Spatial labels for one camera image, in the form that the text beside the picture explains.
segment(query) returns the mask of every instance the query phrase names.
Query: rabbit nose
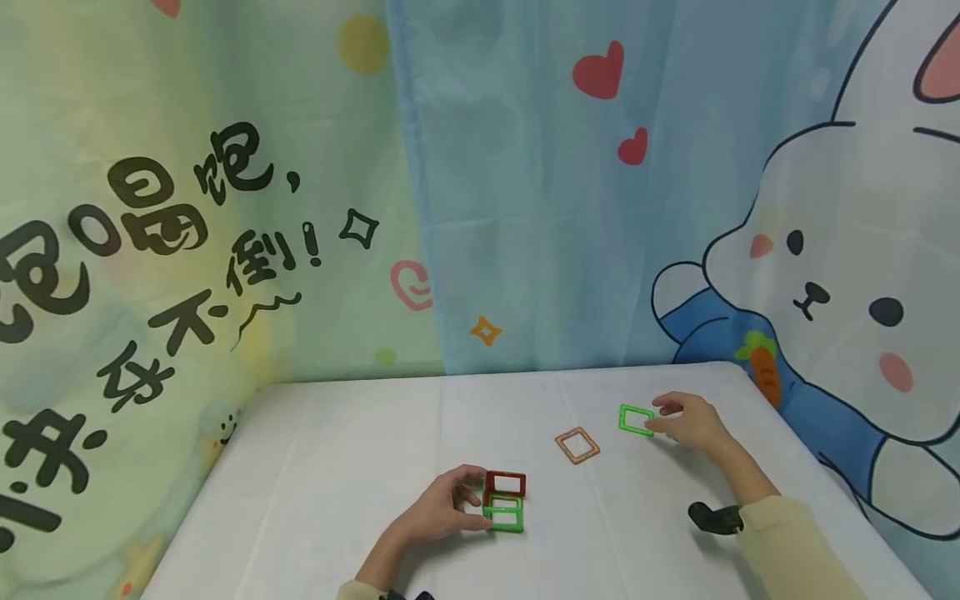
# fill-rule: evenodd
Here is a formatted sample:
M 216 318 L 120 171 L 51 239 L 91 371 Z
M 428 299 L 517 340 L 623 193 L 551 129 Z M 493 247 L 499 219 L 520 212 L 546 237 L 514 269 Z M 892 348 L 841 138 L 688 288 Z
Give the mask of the rabbit nose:
M 817 285 L 813 281 L 808 281 L 804 286 L 804 290 L 806 291 L 806 296 L 811 302 L 826 304 L 830 301 L 830 294 L 827 293 L 827 290 Z

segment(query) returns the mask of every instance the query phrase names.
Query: green dot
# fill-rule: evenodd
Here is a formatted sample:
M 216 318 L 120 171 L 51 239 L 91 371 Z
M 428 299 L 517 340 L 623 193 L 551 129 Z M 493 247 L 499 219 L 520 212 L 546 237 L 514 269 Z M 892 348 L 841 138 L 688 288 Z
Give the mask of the green dot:
M 376 354 L 376 362 L 381 365 L 393 365 L 396 362 L 396 352 L 390 349 L 380 350 Z

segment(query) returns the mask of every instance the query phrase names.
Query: pink cheek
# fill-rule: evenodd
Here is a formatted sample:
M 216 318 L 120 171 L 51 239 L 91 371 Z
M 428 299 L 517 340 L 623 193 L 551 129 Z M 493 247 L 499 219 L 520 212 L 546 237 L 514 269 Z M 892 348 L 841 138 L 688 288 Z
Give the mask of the pink cheek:
M 890 386 L 898 392 L 907 393 L 913 389 L 913 372 L 910 365 L 893 352 L 880 354 L 880 372 Z
M 750 244 L 750 257 L 760 258 L 766 256 L 774 250 L 774 241 L 768 236 L 760 233 L 754 236 L 754 241 Z

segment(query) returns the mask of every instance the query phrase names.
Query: yellow circle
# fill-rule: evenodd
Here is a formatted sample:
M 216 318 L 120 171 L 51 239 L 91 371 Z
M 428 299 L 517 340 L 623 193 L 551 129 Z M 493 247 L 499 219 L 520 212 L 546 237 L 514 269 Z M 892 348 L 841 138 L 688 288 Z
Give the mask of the yellow circle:
M 362 75 L 372 75 L 387 63 L 390 38 L 387 28 L 368 14 L 355 14 L 344 21 L 337 36 L 340 60 L 348 69 Z
M 389 348 L 383 349 L 376 354 L 375 359 L 381 365 L 393 365 L 396 362 L 396 352 Z

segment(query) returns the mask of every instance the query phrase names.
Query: rabbit face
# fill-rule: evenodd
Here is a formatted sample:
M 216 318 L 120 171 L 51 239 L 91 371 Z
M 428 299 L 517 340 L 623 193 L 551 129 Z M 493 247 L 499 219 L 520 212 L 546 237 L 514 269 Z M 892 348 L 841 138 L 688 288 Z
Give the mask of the rabbit face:
M 960 144 L 910 130 L 806 132 L 704 262 L 717 293 L 770 321 L 801 377 L 915 442 L 960 414 L 958 158 Z

